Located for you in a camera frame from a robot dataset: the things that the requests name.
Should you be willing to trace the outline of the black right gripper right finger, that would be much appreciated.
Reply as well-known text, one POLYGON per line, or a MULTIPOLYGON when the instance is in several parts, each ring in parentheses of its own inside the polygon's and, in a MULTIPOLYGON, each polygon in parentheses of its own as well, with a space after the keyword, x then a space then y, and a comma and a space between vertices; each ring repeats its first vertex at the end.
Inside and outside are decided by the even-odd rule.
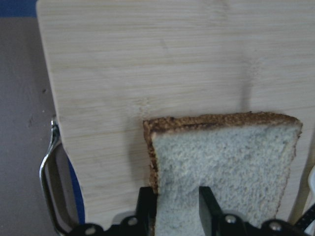
POLYGON ((207 186, 199 187, 199 217, 206 236, 216 236, 223 211, 212 190, 207 186))

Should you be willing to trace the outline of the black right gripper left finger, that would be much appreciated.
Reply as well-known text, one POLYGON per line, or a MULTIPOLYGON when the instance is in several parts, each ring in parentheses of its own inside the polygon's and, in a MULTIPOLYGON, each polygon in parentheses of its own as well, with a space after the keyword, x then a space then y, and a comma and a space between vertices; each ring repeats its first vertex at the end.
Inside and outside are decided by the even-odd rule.
POLYGON ((157 195, 151 187, 139 189, 136 218, 137 236, 153 236, 157 212, 157 195))

